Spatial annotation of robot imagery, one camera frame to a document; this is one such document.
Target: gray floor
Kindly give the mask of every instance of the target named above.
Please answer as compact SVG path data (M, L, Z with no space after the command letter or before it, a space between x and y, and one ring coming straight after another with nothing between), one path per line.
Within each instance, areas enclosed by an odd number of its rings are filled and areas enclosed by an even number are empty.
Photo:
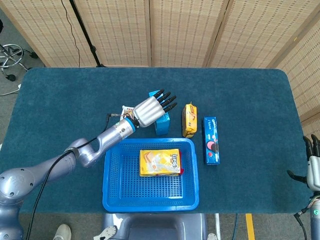
M0 34L0 43L14 43L30 50L30 47L24 38L18 33L9 19L0 10L0 19L3 21L4 30ZM39 59L32 59L25 56L23 62L28 67L43 67L43 63ZM18 84L22 83L25 71L21 68L13 67L8 71L9 74L15 74L17 80L15 82L8 81L0 74L0 95L11 92L18 88ZM13 107L16 102L17 94L8 96L0 96L0 144L3 142L12 114ZM209 232L215 232L214 218L211 214L207 216ZM310 220L309 214L301 217L310 239ZM20 220L23 228L26 230L30 220L30 214L21 214ZM55 231L62 223L69 224L72 229L73 240L90 240L93 236L101 231L102 215L101 214L36 214L34 227L31 238L34 240L52 240ZM221 236L223 240L232 239L235 224L235 214L221 214ZM257 240L301 240L303 232L299 224L296 222L292 214L254 214L253 225L255 238ZM244 214L239 215L238 228L236 232L237 240L245 240L247 237L246 218Z

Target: blue plastic basket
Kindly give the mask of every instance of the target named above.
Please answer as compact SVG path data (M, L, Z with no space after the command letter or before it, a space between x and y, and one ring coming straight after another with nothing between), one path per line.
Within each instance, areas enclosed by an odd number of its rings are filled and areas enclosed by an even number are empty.
M184 173L180 176L139 175L140 150L179 149ZM109 212L187 211L199 204L197 157L186 138L125 139L105 156L104 208Z

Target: yellow floor line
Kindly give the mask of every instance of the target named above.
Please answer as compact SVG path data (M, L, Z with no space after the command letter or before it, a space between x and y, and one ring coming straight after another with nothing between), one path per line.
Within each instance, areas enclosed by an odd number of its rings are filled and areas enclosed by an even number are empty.
M252 214L245 214L246 229L248 231L248 240L255 240L254 222L252 221Z

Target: beige panel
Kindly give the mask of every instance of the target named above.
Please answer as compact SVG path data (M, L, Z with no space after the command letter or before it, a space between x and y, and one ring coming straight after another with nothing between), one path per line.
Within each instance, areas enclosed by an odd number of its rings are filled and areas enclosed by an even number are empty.
M151 0L152 65L205 66L227 2Z
M151 66L148 1L76 0L75 3L102 64Z
M279 64L289 78L300 120L319 112L320 106L320 21Z
M302 125L303 134L310 138L311 134L320 138L320 118Z
M319 0L235 0L209 66L265 68Z
M63 0L80 49L80 66L95 66L68 0ZM77 67L78 50L60 0L1 0L0 7L48 67Z

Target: blue snack box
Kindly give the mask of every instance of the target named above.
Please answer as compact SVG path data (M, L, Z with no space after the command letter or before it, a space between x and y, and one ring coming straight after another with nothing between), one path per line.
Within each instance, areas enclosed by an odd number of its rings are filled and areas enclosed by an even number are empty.
M219 165L219 145L218 145L218 128L215 116L205 116L203 118L204 133L204 161L207 165Z
M155 95L158 91L159 90L149 92L149 97ZM162 117L160 117L157 121L155 121L154 123L155 134L157 136L167 134L169 132L169 126L170 126L170 117L169 117L169 113L166 112Z

